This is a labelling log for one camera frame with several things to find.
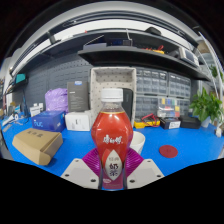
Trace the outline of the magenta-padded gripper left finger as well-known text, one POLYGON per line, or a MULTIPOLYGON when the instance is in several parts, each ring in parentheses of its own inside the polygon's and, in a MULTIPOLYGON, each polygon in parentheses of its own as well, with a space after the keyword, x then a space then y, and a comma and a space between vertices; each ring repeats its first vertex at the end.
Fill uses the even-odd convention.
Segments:
POLYGON ((102 168, 97 149, 92 149, 82 159, 75 158, 61 177, 84 188, 100 189, 102 168))

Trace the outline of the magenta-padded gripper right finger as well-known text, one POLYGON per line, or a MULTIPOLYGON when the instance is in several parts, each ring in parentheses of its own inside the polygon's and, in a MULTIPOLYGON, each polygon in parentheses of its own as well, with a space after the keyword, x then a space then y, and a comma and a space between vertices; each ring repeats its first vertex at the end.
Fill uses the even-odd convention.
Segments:
POLYGON ((135 150, 128 150, 124 163, 125 189, 141 188, 163 177, 152 159, 144 159, 135 150))

